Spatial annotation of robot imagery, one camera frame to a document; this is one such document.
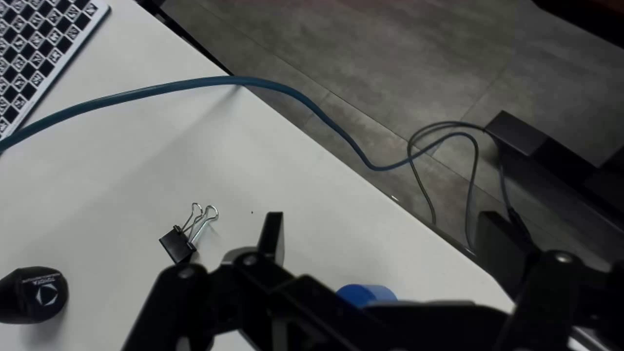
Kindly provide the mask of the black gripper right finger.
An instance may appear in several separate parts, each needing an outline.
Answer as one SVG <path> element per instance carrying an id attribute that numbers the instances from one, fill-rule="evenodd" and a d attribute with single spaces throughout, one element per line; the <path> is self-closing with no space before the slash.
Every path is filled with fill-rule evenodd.
<path id="1" fill-rule="evenodd" d="M 506 293 L 519 293 L 523 282 L 541 256 L 541 248 L 527 231 L 521 231 L 496 211 L 478 215 L 478 264 L 502 286 Z"/>

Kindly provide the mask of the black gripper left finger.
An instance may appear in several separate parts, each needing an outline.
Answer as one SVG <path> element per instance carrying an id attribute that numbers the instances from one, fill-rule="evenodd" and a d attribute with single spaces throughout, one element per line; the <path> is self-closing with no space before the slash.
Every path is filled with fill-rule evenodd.
<path id="1" fill-rule="evenodd" d="M 283 245 L 283 215 L 268 213 L 266 223 L 260 235 L 258 250 L 272 258 L 274 262 L 281 262 L 285 254 Z"/>

